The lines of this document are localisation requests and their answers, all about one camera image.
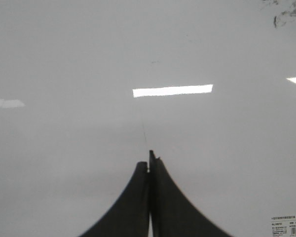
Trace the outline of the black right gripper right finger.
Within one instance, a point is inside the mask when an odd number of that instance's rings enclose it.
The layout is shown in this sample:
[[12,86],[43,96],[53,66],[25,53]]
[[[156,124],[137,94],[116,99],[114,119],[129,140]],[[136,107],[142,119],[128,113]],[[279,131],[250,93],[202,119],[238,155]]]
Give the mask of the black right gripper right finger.
[[150,214],[154,237],[229,237],[182,193],[161,158],[149,151]]

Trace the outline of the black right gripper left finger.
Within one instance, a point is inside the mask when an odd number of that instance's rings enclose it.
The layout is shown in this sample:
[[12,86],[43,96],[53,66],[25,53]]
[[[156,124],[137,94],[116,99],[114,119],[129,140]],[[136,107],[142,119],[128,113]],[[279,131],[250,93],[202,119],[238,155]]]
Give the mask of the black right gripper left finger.
[[149,230],[148,164],[136,164],[127,186],[109,210],[82,237],[147,237]]

